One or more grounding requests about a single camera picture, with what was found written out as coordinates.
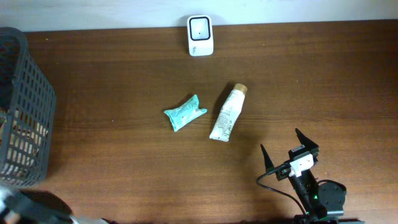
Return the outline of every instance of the white device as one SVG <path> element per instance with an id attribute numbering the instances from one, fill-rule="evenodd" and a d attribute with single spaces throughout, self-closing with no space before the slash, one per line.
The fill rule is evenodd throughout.
<path id="1" fill-rule="evenodd" d="M 187 30 L 191 56 L 205 56 L 213 53 L 213 28 L 210 17 L 205 15 L 189 17 Z"/>
<path id="2" fill-rule="evenodd" d="M 308 154 L 290 163 L 289 177 L 301 177 L 301 172 L 313 167 L 313 156 Z"/>

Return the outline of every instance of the gold tube cap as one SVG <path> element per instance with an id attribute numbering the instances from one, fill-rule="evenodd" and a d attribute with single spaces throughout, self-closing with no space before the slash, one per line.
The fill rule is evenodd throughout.
<path id="1" fill-rule="evenodd" d="M 239 90 L 239 91 L 241 91 L 241 92 L 242 92 L 243 94 L 245 94 L 245 95 L 246 95 L 246 93 L 248 92 L 248 88 L 247 88 L 245 85 L 240 84 L 240 83 L 235 84 L 234 90 Z"/>

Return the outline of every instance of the teal packet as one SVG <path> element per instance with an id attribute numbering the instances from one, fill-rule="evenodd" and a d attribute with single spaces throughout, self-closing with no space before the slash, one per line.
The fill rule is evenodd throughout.
<path id="1" fill-rule="evenodd" d="M 206 112 L 207 109 L 199 109 L 199 99 L 196 95 L 191 97 L 179 108 L 164 111 L 170 118 L 175 132 Z"/>

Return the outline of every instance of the white object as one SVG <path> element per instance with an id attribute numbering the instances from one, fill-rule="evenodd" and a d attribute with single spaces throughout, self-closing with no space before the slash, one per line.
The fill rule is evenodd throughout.
<path id="1" fill-rule="evenodd" d="M 242 111 L 243 101 L 248 88 L 242 84 L 236 84 L 221 108 L 216 124 L 210 134 L 210 139 L 229 141 L 235 121 Z"/>
<path id="2" fill-rule="evenodd" d="M 0 213 L 2 213 L 7 208 L 4 201 L 6 200 L 6 198 L 8 196 L 11 196 L 11 195 L 13 195 L 13 193 L 11 192 L 11 190 L 9 188 L 0 185 Z"/>
<path id="3" fill-rule="evenodd" d="M 398 1 L 2 0 L 0 26 L 22 31 L 185 27 L 185 15 L 203 12 L 214 26 L 398 19 Z"/>
<path id="4" fill-rule="evenodd" d="M 300 177 L 301 172 L 311 168 L 313 166 L 313 157 L 312 154 L 308 154 L 306 156 L 297 159 L 290 163 L 290 173 L 289 177 L 296 176 Z"/>
<path id="5" fill-rule="evenodd" d="M 73 220 L 73 224 L 109 224 L 103 219 L 90 219 L 85 217 L 76 217 L 71 215 L 70 218 Z"/>
<path id="6" fill-rule="evenodd" d="M 205 56 L 213 53 L 213 28 L 210 17 L 205 15 L 189 17 L 187 30 L 191 56 Z"/>

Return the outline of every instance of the white wall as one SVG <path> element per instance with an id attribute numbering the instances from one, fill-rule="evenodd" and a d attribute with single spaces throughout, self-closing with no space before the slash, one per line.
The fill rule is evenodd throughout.
<path id="1" fill-rule="evenodd" d="M 397 19 L 398 0 L 0 0 L 0 26 L 30 30 Z"/>

